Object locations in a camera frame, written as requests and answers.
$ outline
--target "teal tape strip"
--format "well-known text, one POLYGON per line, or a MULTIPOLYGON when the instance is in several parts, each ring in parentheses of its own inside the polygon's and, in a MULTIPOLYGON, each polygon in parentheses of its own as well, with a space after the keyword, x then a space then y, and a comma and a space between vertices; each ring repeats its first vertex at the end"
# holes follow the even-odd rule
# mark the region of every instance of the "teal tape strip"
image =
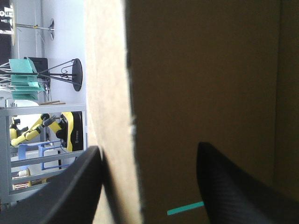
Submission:
POLYGON ((168 210, 167 215, 171 216, 171 215, 183 212, 183 211, 188 211, 188 210, 199 208, 199 207, 202 207, 202 206, 205 206, 204 202, 197 202, 197 203, 194 203, 194 204, 185 205, 185 206, 182 206, 182 207, 178 207, 178 208, 175 208, 175 209, 168 210))

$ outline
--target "yellow robot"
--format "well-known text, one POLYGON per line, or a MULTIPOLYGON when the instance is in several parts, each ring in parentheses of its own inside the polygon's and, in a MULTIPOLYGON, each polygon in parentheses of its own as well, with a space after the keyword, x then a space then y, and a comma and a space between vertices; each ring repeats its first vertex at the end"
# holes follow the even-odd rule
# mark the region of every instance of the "yellow robot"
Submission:
POLYGON ((26 127, 19 130, 17 125, 20 122, 20 119, 12 117, 9 127, 11 145, 14 147, 35 138, 43 128, 49 127, 69 152, 83 150, 82 112, 63 112, 60 118, 44 113, 30 129, 26 127))

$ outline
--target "white floor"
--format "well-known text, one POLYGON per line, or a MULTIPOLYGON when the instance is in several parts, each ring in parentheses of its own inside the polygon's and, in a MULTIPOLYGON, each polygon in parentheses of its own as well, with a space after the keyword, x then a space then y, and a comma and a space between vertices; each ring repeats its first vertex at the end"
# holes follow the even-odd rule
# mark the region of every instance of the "white floor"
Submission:
MULTIPOLYGON (((55 38, 52 41, 47 31, 44 32, 44 57, 49 68, 60 63, 79 58, 83 66, 83 85, 76 92, 72 84, 51 80, 52 100, 67 104, 86 102, 85 72, 85 35, 84 35, 84 0, 42 0, 43 26, 48 27, 51 18, 55 22, 55 38)), ((61 68, 51 70, 61 73, 61 68)))

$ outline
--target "teal bag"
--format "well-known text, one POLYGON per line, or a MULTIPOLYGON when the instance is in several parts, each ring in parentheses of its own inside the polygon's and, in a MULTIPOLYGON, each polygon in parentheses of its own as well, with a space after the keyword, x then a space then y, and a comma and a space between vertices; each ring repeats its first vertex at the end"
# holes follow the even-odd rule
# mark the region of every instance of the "teal bag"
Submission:
POLYGON ((37 73, 34 63, 29 59, 10 59, 12 72, 21 74, 11 75, 11 85, 15 86, 13 99, 38 100, 38 92, 44 91, 37 80, 37 75, 23 75, 22 73, 37 73))

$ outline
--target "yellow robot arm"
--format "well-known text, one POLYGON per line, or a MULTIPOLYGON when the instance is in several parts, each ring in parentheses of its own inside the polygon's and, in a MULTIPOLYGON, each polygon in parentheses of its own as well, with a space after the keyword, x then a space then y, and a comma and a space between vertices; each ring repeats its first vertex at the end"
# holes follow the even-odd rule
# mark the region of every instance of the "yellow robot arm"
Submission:
POLYGON ((17 146, 21 144, 22 142, 26 140, 31 140, 38 136, 41 133, 41 129, 48 126, 54 133, 57 131, 61 130, 61 127, 59 124, 55 121, 55 118, 50 118, 49 114, 44 113, 40 116, 40 118, 33 124, 33 126, 23 132, 20 136, 17 136, 17 134, 11 130, 11 145, 12 146, 17 146))
POLYGON ((23 141, 31 140, 31 139, 35 138, 36 136, 38 136, 41 133, 41 128, 42 128, 42 125, 39 125, 39 124, 36 125, 35 127, 31 127, 32 131, 28 130, 28 131, 24 132, 22 135, 20 135, 18 138, 12 139, 11 145, 17 146, 20 143, 22 143, 23 141))

